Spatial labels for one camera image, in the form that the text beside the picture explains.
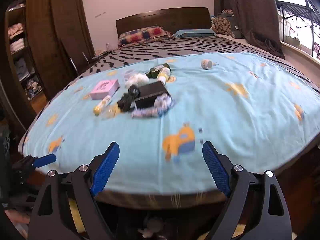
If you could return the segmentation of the white yarn ball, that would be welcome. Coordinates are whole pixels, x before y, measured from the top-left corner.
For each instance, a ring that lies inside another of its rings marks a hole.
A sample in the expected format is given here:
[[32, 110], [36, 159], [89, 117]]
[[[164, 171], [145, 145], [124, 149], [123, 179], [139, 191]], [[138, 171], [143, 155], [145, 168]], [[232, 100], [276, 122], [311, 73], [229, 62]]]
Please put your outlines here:
[[132, 85], [140, 87], [149, 84], [149, 82], [150, 80], [145, 74], [137, 73], [129, 77], [129, 79], [125, 82], [125, 87], [130, 88]]

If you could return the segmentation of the yellow lotion bottle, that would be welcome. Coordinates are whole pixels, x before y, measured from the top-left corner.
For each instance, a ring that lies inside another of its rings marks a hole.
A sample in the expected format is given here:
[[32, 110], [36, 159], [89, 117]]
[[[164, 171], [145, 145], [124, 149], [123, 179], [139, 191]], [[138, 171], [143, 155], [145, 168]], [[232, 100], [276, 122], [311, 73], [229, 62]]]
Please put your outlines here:
[[157, 75], [157, 81], [161, 81], [163, 85], [165, 85], [171, 75], [171, 69], [168, 67], [164, 67], [160, 70], [159, 74]]

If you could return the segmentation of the dark green bottle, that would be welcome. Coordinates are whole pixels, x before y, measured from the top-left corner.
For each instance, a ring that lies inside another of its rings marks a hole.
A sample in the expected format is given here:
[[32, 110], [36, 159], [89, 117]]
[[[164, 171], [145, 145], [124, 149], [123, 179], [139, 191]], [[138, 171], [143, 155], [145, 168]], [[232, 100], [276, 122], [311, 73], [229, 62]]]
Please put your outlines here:
[[170, 66], [167, 63], [164, 64], [160, 64], [158, 66], [155, 66], [153, 68], [150, 68], [150, 70], [146, 73], [146, 76], [150, 79], [156, 79], [159, 72], [163, 69], [163, 68], [168, 68], [171, 69]]

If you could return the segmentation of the small yellow tube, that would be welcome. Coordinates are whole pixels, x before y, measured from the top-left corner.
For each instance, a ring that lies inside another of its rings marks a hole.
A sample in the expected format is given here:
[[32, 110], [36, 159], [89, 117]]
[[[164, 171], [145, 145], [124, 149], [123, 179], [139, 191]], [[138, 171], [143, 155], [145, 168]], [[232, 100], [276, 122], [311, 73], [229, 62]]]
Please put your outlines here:
[[104, 109], [109, 105], [111, 102], [112, 97], [110, 95], [107, 95], [101, 100], [94, 108], [93, 108], [93, 113], [96, 116], [99, 116]]

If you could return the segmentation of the light blue cartoon sheet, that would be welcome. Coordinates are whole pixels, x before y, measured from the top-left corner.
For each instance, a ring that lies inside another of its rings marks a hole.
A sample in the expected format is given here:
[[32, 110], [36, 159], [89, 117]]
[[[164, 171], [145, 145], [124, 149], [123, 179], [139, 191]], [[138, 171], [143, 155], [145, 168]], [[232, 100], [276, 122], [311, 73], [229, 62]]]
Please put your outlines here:
[[[201, 61], [213, 62], [210, 70]], [[130, 74], [168, 63], [174, 80], [166, 89], [175, 105], [161, 117], [130, 113], [95, 116], [95, 85], [118, 79], [112, 98], [127, 91]], [[42, 168], [72, 172], [103, 154], [110, 143], [120, 157], [106, 184], [138, 194], [197, 193], [215, 188], [202, 157], [210, 141], [249, 172], [275, 170], [319, 134], [319, 92], [281, 66], [251, 53], [204, 53], [155, 59], [83, 77], [63, 90], [36, 118], [22, 141], [24, 155], [53, 153]]]

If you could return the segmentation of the black round object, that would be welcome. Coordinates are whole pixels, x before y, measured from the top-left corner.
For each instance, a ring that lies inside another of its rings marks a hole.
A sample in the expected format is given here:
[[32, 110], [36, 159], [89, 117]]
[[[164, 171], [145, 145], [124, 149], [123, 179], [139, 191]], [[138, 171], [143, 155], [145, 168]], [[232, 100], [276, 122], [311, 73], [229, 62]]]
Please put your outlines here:
[[131, 85], [127, 91], [124, 93], [121, 99], [117, 102], [118, 108], [122, 112], [128, 112], [133, 107], [133, 103], [140, 95], [140, 90], [137, 86]]

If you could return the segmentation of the pink box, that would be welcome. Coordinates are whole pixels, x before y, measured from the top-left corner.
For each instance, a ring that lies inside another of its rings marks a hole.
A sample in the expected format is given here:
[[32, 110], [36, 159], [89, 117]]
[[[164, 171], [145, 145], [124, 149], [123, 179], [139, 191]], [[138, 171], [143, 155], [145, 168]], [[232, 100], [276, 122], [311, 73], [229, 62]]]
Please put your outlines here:
[[90, 92], [90, 96], [93, 100], [102, 100], [108, 95], [112, 97], [119, 87], [120, 84], [118, 79], [103, 80], [96, 84]]

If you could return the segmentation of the white jar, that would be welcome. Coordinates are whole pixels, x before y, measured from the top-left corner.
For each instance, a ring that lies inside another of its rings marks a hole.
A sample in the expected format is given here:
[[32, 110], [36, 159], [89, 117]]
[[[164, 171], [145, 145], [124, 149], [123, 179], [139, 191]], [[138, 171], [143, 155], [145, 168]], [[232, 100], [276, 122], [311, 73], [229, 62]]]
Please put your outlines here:
[[213, 67], [213, 62], [209, 59], [203, 59], [201, 61], [201, 67], [202, 67], [202, 69], [210, 70]]

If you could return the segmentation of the grey black patterned blanket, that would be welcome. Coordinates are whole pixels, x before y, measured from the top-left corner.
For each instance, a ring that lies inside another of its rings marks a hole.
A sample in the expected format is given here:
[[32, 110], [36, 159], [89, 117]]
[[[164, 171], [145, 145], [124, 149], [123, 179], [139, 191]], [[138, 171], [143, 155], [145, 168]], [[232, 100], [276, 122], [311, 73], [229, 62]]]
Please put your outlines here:
[[103, 72], [106, 70], [120, 68], [129, 64], [161, 59], [171, 56], [184, 56], [189, 54], [202, 53], [240, 53], [242, 51], [257, 54], [279, 66], [292, 74], [298, 76], [319, 92], [319, 85], [313, 83], [306, 75], [288, 61], [276, 57], [257, 47], [242, 44], [228, 38], [219, 36], [210, 37], [173, 37], [168, 40], [160, 40], [147, 44], [139, 44], [132, 47], [124, 47], [109, 51], [106, 56], [98, 60], [88, 70], [80, 74], [74, 81]]

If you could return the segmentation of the dark wooden wardrobe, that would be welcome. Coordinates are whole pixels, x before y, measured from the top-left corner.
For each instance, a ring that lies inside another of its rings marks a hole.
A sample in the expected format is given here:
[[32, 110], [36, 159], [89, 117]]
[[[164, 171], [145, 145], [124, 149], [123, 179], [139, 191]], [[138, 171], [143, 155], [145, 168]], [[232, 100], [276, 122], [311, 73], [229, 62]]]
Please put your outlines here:
[[[25, 96], [9, 48], [9, 5], [1, 0], [1, 106], [11, 128], [25, 133], [36, 113]], [[94, 56], [82, 0], [25, 0], [21, 21], [35, 73], [48, 100], [89, 66]]]

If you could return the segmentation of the teal pillow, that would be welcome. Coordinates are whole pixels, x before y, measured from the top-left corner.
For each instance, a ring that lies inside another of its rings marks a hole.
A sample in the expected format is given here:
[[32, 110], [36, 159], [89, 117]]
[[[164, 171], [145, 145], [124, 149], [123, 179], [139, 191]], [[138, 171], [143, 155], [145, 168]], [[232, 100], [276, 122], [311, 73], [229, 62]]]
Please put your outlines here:
[[216, 33], [212, 29], [182, 29], [174, 33], [173, 37], [210, 37]]

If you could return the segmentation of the patterned brown cushion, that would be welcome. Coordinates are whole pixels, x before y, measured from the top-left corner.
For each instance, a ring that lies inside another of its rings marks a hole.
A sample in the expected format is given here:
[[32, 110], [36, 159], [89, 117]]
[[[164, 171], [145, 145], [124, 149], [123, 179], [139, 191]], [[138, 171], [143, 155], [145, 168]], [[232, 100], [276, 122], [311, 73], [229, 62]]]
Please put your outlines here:
[[238, 27], [238, 21], [232, 9], [225, 9], [217, 16], [211, 17], [212, 30], [217, 34], [231, 36], [232, 38], [242, 38]]

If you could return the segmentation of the dark wooden headboard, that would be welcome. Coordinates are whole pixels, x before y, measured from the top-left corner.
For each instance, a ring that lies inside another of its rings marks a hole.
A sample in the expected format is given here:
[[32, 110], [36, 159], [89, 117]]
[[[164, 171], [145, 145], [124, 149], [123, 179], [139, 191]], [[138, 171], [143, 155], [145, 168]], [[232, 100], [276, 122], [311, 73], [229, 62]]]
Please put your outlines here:
[[159, 26], [174, 34], [181, 29], [210, 29], [210, 13], [205, 7], [182, 7], [148, 11], [116, 20], [117, 35]]

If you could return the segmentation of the dark brown curtain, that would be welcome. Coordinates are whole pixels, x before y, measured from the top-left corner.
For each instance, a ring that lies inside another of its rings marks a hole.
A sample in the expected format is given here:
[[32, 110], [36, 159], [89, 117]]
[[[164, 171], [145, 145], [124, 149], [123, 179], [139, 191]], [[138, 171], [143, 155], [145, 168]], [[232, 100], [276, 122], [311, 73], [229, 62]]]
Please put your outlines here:
[[275, 0], [214, 0], [214, 12], [231, 9], [246, 41], [284, 59]]

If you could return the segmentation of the metal window rack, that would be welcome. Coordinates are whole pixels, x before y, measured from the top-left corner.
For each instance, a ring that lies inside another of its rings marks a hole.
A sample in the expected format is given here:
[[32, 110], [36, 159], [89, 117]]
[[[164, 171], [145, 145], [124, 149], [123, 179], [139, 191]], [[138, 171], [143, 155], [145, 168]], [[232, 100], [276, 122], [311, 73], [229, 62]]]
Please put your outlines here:
[[276, 0], [280, 18], [280, 40], [319, 59], [319, 14], [310, 4]]

